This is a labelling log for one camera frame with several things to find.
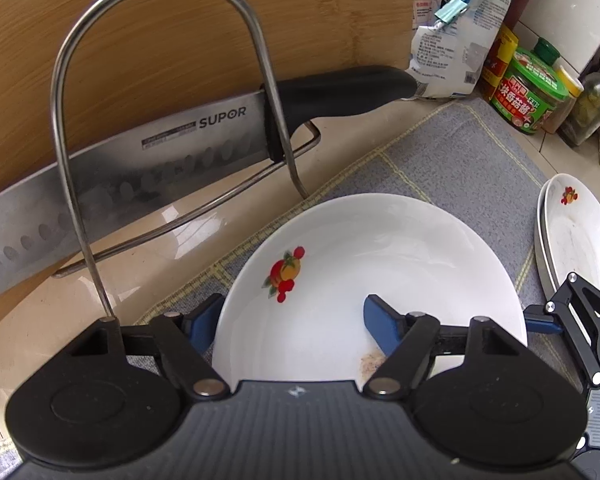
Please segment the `white seasoning bag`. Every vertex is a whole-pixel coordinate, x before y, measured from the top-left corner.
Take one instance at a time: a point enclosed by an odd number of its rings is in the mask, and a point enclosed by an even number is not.
[[[465,97],[480,77],[511,0],[471,0],[445,27],[418,27],[407,72],[418,82],[417,97]]]

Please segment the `black knife handle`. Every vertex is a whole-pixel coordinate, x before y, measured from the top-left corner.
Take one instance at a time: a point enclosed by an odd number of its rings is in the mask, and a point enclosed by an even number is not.
[[[396,99],[413,97],[416,88],[415,79],[404,70],[381,65],[347,68],[278,83],[289,135],[316,117],[370,112]],[[266,99],[265,133],[271,160],[284,160],[276,121]]]

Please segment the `kitchen knife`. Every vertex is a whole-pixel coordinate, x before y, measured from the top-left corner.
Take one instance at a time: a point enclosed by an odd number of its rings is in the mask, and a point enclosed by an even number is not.
[[[278,83],[292,133],[316,117],[352,116],[415,94],[403,70],[363,66]],[[90,242],[282,146],[264,90],[143,124],[71,156]],[[0,293],[80,250],[56,164],[0,193]]]

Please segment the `plate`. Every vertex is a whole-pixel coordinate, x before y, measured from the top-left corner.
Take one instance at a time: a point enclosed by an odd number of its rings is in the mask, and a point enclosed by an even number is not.
[[[600,289],[600,203],[577,178],[555,175],[544,197],[544,222],[556,285],[577,272]]]
[[[443,324],[489,316],[526,344],[513,284],[473,230],[420,200],[358,194],[303,212],[251,255],[222,308],[213,367],[232,389],[243,379],[361,388],[384,359],[363,322],[369,294]],[[433,373],[461,362],[441,356]]]
[[[544,196],[546,189],[549,187],[549,181],[547,180],[540,190],[538,195],[538,207],[536,208],[536,225],[534,228],[534,247],[536,251],[536,266],[538,267],[538,275],[540,276],[540,283],[542,285],[542,291],[547,299],[551,298],[554,292],[557,290],[554,282],[554,277],[549,270],[549,259],[546,255],[544,248]]]

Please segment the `gray placemat with yellow stitching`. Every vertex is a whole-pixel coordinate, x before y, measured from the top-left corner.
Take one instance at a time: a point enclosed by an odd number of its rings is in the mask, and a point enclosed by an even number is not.
[[[450,212],[490,245],[522,305],[544,303],[533,243],[536,203],[545,180],[487,103],[479,98],[451,102],[349,166],[154,306],[139,322],[166,310],[189,312],[213,292],[226,295],[248,257],[282,224],[317,203],[364,192],[411,196]],[[529,346],[580,387],[558,336],[530,334]],[[147,358],[133,362],[147,368],[153,365]],[[0,478],[10,465],[12,461],[0,460]]]

